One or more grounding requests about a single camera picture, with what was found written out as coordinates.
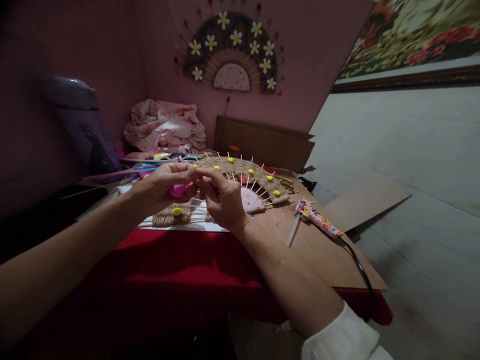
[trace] white floor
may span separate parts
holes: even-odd
[[[480,87],[332,94],[306,175],[320,204],[370,172],[412,197],[357,246],[390,286],[395,359],[480,358]]]

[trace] white sleeve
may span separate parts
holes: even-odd
[[[341,314],[326,328],[309,337],[302,360],[393,360],[379,345],[380,335],[345,303]]]

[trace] pink wall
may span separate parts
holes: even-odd
[[[218,14],[220,2],[213,1]],[[231,8],[231,2],[225,1]],[[271,31],[280,32],[275,42],[285,45],[285,64],[278,83],[282,96],[232,92],[228,115],[234,118],[308,132],[345,62],[358,32],[373,5],[371,0],[263,0],[260,21],[273,19]],[[247,1],[246,13],[255,17],[257,1]],[[213,146],[217,115],[225,109],[228,92],[197,83],[175,71],[173,57],[182,59],[175,44],[187,18],[196,30],[200,19],[196,6],[210,15],[207,0],[143,0],[135,3],[149,94],[154,100],[196,104],[198,118],[206,126],[208,145]]]
[[[0,217],[85,174],[51,105],[37,91],[37,76],[70,76],[95,88],[105,130],[116,141],[132,104],[148,97],[133,0],[22,1],[3,25],[0,124],[7,171],[0,180]]]

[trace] forearm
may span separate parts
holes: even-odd
[[[293,249],[272,239],[254,220],[234,235],[262,272],[268,287],[304,337],[330,324],[344,307],[342,299]]]
[[[127,194],[0,266],[0,341],[26,334],[143,217]]]

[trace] white flower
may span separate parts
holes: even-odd
[[[270,69],[272,66],[270,65],[270,60],[263,59],[263,62],[260,63],[260,69],[263,70],[263,73],[267,73],[267,69]]]
[[[237,45],[237,43],[241,44],[242,43],[242,33],[237,32],[235,30],[232,35],[230,35],[230,39],[233,40],[233,46]]]
[[[217,24],[221,24],[221,29],[225,30],[226,25],[230,24],[230,20],[227,19],[227,12],[224,11],[223,13],[220,11],[218,13],[219,19],[216,21]]]
[[[266,83],[268,84],[269,89],[275,89],[275,85],[277,85],[277,82],[274,81],[274,78],[272,77],[270,80],[266,80]]]
[[[268,40],[266,42],[266,46],[263,47],[263,51],[265,51],[265,56],[272,56],[274,54],[273,49],[275,49],[275,44]]]
[[[203,71],[199,70],[198,66],[195,66],[195,70],[191,72],[193,75],[195,75],[195,81],[203,80],[204,78],[202,77]]]
[[[206,39],[208,41],[205,41],[205,46],[208,47],[210,49],[210,51],[213,51],[214,46],[217,46],[217,42],[215,41],[215,35],[212,35],[212,36],[207,35]]]
[[[251,44],[250,44],[250,54],[258,54],[259,53],[259,47],[260,47],[260,44],[257,44],[257,41],[253,41]]]
[[[193,39],[193,43],[189,42],[188,46],[191,48],[192,55],[200,55],[199,49],[202,47],[202,44],[197,43],[197,40]]]
[[[253,33],[253,37],[256,38],[257,35],[262,35],[262,30],[260,30],[262,28],[262,23],[259,22],[259,23],[256,23],[255,21],[252,23],[252,26],[251,26],[251,32]]]

